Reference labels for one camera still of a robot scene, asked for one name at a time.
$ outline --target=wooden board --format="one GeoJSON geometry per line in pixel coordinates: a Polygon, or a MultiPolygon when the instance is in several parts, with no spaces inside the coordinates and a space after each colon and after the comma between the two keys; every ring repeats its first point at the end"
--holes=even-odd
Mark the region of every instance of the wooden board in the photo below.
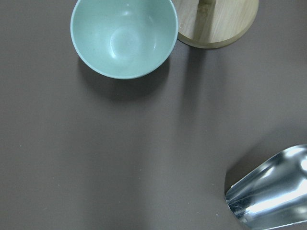
{"type": "Polygon", "coordinates": [[[178,39],[198,48],[219,48],[238,40],[252,25],[259,0],[172,0],[178,39]]]}

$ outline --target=empty bowl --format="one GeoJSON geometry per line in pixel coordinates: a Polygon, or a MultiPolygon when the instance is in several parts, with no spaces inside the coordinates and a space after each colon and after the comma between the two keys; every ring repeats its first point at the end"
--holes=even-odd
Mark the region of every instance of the empty bowl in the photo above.
{"type": "Polygon", "coordinates": [[[78,0],[71,38],[80,58],[96,72],[132,79],[158,68],[178,34],[171,0],[78,0]]]}

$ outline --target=wood grain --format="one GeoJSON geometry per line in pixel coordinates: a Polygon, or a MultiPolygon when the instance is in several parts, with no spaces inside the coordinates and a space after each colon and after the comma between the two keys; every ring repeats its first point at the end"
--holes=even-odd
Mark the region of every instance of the wood grain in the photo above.
{"type": "Polygon", "coordinates": [[[252,25],[259,0],[172,0],[180,41],[199,48],[218,48],[239,39],[252,25]]]}

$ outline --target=light green bowl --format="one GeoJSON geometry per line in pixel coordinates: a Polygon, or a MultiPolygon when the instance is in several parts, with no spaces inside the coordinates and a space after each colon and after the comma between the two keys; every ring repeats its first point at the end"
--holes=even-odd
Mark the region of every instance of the light green bowl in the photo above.
{"type": "Polygon", "coordinates": [[[178,20],[171,0],[78,0],[71,38],[96,72],[132,79],[158,68],[172,52],[178,20]]]}

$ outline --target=tabletop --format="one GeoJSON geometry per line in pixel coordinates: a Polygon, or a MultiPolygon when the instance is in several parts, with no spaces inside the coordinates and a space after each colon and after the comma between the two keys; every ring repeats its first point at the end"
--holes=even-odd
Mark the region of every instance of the tabletop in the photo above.
{"type": "Polygon", "coordinates": [[[0,229],[247,230],[225,191],[307,143],[307,1],[261,0],[235,43],[177,41],[133,80],[78,58],[75,3],[0,3],[0,229]]]}

